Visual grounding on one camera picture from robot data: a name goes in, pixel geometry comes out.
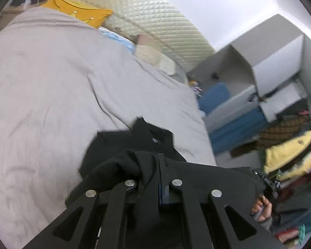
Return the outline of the person's right hand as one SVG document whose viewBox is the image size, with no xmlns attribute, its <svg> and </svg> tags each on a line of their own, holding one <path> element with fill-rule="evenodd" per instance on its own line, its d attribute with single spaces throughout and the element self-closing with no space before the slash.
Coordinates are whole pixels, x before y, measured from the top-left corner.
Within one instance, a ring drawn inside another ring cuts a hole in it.
<svg viewBox="0 0 311 249">
<path fill-rule="evenodd" d="M 272 215 L 272 203 L 264 195 L 260 195 L 252 206 L 251 214 L 259 223 L 270 219 Z"/>
</svg>

